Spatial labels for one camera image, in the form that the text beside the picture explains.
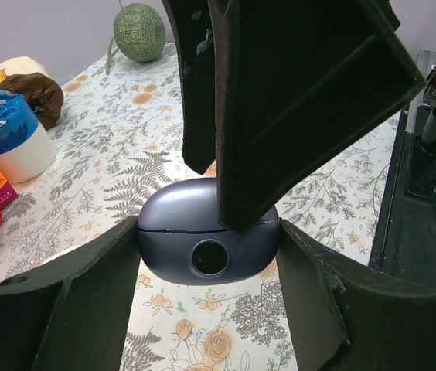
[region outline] floral tablecloth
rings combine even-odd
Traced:
[[[4,210],[0,281],[138,214],[162,186],[198,176],[181,157],[175,46],[145,65],[119,54],[110,76],[104,61],[63,87],[63,117],[49,131],[56,161],[16,186],[20,197]],[[280,214],[366,264],[396,127],[397,116],[295,186],[278,202]],[[124,371],[297,369],[275,262],[213,287],[170,284],[141,263],[126,340]]]

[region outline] blue oval device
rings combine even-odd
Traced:
[[[138,218],[142,260],[176,284],[227,284],[260,273],[274,259],[280,220],[271,208],[246,233],[220,224],[216,178],[177,182],[160,189]]]

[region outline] round hole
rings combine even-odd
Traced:
[[[213,276],[223,272],[227,267],[228,253],[217,241],[202,241],[192,252],[192,264],[199,273]]]
[[[27,281],[26,276],[14,276],[7,278],[6,280],[0,283],[0,286],[8,286],[9,284],[21,284],[22,282]]]

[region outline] brown bag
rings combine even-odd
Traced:
[[[7,76],[0,89],[22,94],[46,130],[55,126],[63,106],[62,88],[42,73]]]

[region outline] cantaloupe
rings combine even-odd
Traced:
[[[107,74],[110,73],[113,41],[129,59],[147,63],[159,58],[165,46],[165,24],[162,17],[151,6],[130,4],[115,17],[114,37],[108,47]]]

